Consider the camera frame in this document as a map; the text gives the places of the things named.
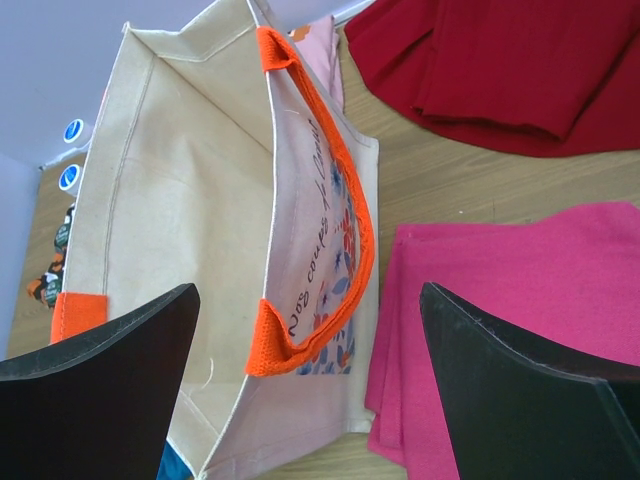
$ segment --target white wall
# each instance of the white wall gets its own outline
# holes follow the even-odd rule
[[[271,0],[287,29],[360,0]],[[74,118],[92,122],[122,26],[179,30],[210,0],[0,1],[0,154],[34,166],[66,150]]]
[[[0,252],[3,259],[0,273],[0,360],[4,360],[36,205],[40,171],[0,154],[0,172]]]

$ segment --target wooden surface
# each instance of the wooden surface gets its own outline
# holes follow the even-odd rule
[[[440,138],[404,120],[362,85],[342,42],[347,117],[380,140],[380,266],[384,275],[400,223],[529,223],[568,207],[605,200],[640,205],[640,153],[533,159]],[[71,197],[56,185],[59,169],[43,175],[9,352],[47,344],[50,312],[24,286],[42,274],[53,236]],[[261,477],[263,480],[406,478],[400,467],[366,450],[366,437],[347,435],[323,450]]]

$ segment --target white tote bag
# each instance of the white tote bag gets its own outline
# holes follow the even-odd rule
[[[271,24],[218,0],[177,33],[125,28],[56,305],[54,340],[196,284],[169,431],[196,478],[370,428],[378,144]]]

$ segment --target blue cloth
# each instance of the blue cloth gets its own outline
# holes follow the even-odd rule
[[[157,480],[187,480],[188,478],[191,478],[191,472],[169,442],[166,442]]]

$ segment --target pink cloth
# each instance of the pink cloth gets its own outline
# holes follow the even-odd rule
[[[321,18],[290,33],[313,73],[340,109],[344,107],[342,73],[338,59],[338,42],[332,16]]]
[[[437,282],[569,347],[640,365],[640,210],[584,205],[532,225],[398,228],[369,371],[369,447],[409,478],[457,479],[419,308]]]

